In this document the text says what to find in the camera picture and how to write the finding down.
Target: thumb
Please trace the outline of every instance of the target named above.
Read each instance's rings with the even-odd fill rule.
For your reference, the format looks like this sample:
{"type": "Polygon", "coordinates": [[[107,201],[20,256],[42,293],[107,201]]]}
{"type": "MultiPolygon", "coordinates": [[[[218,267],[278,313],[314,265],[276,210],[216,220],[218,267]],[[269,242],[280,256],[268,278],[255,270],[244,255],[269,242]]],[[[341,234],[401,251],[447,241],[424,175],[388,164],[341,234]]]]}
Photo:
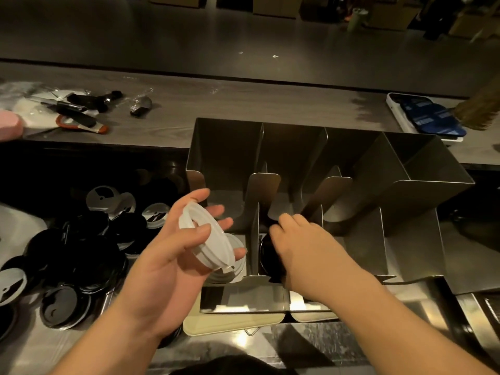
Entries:
{"type": "Polygon", "coordinates": [[[199,227],[179,229],[177,232],[160,238],[153,246],[156,260],[165,262],[173,261],[187,249],[201,245],[209,239],[211,226],[209,223],[199,227]]]}

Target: right hand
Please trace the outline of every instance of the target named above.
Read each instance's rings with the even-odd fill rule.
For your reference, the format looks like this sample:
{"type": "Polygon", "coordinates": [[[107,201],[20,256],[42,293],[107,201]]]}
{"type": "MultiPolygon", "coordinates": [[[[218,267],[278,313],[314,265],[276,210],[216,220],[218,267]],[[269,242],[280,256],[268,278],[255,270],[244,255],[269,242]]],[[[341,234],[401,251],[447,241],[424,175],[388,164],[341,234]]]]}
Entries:
{"type": "Polygon", "coordinates": [[[365,278],[367,272],[319,225],[300,214],[282,214],[278,222],[269,233],[286,269],[287,289],[327,304],[346,283],[365,278]]]}

